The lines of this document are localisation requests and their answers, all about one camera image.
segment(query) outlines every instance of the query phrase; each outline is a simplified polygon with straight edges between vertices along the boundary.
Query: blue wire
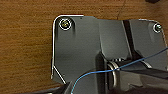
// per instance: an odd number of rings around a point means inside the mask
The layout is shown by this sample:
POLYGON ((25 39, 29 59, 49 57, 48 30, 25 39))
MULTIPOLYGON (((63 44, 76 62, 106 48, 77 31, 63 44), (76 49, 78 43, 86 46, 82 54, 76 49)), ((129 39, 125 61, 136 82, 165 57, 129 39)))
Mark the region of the blue wire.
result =
POLYGON ((154 57, 154 56, 156 56, 156 55, 158 55, 158 54, 160 54, 160 53, 166 51, 167 49, 168 49, 168 47, 166 47, 165 49, 161 50, 160 52, 158 52, 158 53, 156 53, 156 54, 154 54, 154 55, 151 55, 151 56, 148 56, 148 57, 145 57, 145 58, 141 58, 141 59, 135 60, 135 61, 133 61, 133 62, 131 62, 131 63, 125 64, 125 65, 123 65, 123 66, 121 66, 121 67, 119 67, 119 68, 113 69, 113 70, 95 71, 95 72, 86 73, 86 74, 80 76, 80 77, 75 81, 75 83, 74 83, 74 85, 73 85, 73 88, 72 88, 72 91, 71 91, 71 94, 73 94, 73 91, 74 91, 74 89, 75 89, 75 86, 76 86, 77 82, 78 82, 81 78, 83 78, 83 77, 85 77, 85 76, 87 76, 87 75, 89 75, 89 74, 112 72, 112 71, 115 71, 115 70, 117 70, 117 69, 121 69, 121 68, 127 67, 127 66, 129 66, 129 65, 132 65, 132 64, 134 64, 134 63, 137 63, 137 62, 143 61, 143 60, 145 60, 145 59, 154 57))

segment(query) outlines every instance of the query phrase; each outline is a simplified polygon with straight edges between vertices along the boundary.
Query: metal edge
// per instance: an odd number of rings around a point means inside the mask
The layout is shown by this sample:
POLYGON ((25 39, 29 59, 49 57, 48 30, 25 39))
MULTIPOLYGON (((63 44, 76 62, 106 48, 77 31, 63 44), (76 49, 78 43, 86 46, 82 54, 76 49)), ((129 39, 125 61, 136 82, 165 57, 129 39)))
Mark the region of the metal edge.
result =
MULTIPOLYGON (((115 62, 109 62, 112 66, 110 66, 109 64, 107 64, 111 70, 114 70, 114 69, 117 69, 119 68, 118 65, 115 63, 115 62)), ((117 86, 117 75, 115 73, 115 71, 112 71, 113 73, 113 77, 114 77, 114 84, 113 84, 113 87, 116 87, 117 86)))
POLYGON ((149 64, 149 63, 147 63, 147 62, 145 62, 145 61, 142 61, 148 68, 152 68, 152 66, 149 64))

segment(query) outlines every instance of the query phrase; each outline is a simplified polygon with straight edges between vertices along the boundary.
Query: brown wooden panel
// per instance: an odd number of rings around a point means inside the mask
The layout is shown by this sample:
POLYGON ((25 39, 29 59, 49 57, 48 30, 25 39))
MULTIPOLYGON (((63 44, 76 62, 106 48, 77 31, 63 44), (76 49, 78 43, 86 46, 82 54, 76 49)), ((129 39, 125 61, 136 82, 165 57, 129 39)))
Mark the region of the brown wooden panel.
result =
POLYGON ((157 20, 167 38, 167 5, 167 0, 156 4, 145 0, 0 0, 0 92, 60 86, 50 79, 52 23, 58 15, 157 20))

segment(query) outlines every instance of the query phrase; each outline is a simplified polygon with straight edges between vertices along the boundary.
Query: black component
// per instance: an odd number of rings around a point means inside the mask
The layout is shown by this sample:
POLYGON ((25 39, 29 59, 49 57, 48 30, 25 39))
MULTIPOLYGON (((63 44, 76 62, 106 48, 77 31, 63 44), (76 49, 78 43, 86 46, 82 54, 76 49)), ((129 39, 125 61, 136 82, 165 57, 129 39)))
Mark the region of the black component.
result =
POLYGON ((158 1, 160 1, 160 0, 145 0, 146 2, 149 2, 149 3, 156 3, 156 2, 158 2, 158 1))
POLYGON ((135 51, 129 20, 123 20, 123 23, 124 23, 125 32, 126 32, 127 39, 128 39, 128 44, 129 44, 130 51, 131 51, 131 60, 134 61, 134 60, 142 58, 142 56, 140 56, 135 51))

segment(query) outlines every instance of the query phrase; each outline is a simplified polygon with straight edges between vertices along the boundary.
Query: screw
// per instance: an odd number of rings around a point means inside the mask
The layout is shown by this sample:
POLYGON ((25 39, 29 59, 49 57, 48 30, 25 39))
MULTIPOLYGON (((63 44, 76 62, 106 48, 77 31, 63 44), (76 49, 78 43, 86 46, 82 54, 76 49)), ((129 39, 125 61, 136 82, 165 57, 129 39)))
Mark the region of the screw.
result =
POLYGON ((160 24, 155 24, 154 25, 154 31, 156 33, 159 33, 160 31, 162 31, 162 26, 160 24))
POLYGON ((59 25, 63 30, 68 30, 71 28, 71 22, 69 19, 61 19, 59 25))

